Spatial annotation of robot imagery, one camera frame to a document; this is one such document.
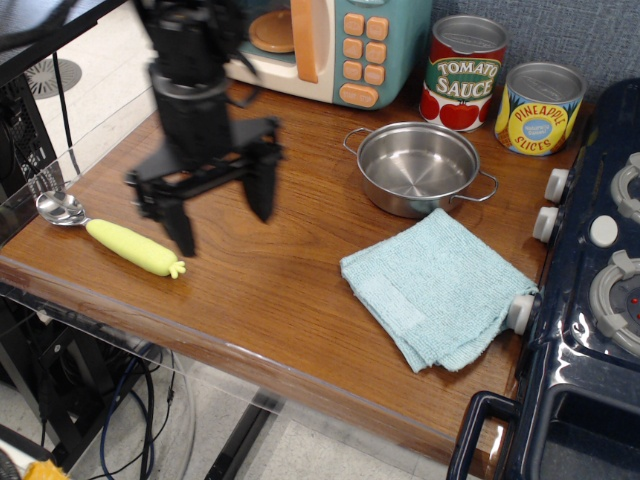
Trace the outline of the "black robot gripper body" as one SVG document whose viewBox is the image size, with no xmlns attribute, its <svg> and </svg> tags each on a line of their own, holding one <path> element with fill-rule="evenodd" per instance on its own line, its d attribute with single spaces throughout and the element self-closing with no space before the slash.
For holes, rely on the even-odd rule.
<svg viewBox="0 0 640 480">
<path fill-rule="evenodd" d="M 247 155 L 262 145 L 279 146 L 282 159 L 279 119 L 231 119 L 225 76 L 209 84 L 186 86 L 157 69 L 149 73 L 165 139 L 126 176 L 142 216 L 163 220 L 165 199 L 184 202 L 232 180 L 242 182 Z"/>
</svg>

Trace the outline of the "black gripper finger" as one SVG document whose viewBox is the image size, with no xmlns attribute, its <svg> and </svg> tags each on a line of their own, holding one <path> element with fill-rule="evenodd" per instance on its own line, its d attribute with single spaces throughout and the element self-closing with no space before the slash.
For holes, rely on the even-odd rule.
<svg viewBox="0 0 640 480">
<path fill-rule="evenodd" d="M 186 257 L 196 255 L 191 222 L 180 199 L 165 199 L 162 205 L 163 225 L 169 237 Z"/>
<path fill-rule="evenodd" d="M 253 213 L 262 222 L 267 222 L 274 210 L 280 147 L 262 145 L 246 159 L 247 172 L 242 179 L 245 197 Z"/>
</svg>

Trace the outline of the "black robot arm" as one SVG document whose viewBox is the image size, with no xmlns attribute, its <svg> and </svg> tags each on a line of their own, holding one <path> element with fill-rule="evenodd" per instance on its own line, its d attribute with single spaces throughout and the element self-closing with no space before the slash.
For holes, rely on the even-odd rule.
<svg viewBox="0 0 640 480">
<path fill-rule="evenodd" d="M 263 222 L 271 217 L 283 157 L 275 117 L 233 120 L 225 66 L 242 60 L 242 10 L 232 1 L 137 1 L 156 52 L 148 72 L 164 140 L 126 175 L 140 214 L 160 223 L 181 253 L 195 254 L 186 200 L 239 180 Z"/>
</svg>

